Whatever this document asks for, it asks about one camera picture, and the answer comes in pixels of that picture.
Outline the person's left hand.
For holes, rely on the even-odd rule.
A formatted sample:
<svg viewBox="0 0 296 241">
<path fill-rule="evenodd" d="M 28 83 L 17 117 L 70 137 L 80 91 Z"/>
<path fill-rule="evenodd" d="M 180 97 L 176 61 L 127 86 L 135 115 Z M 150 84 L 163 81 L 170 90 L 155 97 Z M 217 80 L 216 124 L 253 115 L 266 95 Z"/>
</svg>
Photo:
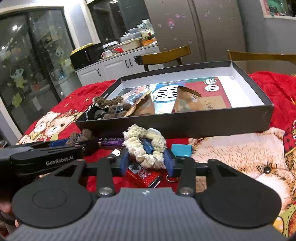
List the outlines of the person's left hand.
<svg viewBox="0 0 296 241">
<path fill-rule="evenodd" d="M 20 227 L 19 222 L 12 212 L 12 206 L 9 200 L 1 199 L 1 221 L 5 224 L 8 233 L 13 232 Z"/>
</svg>

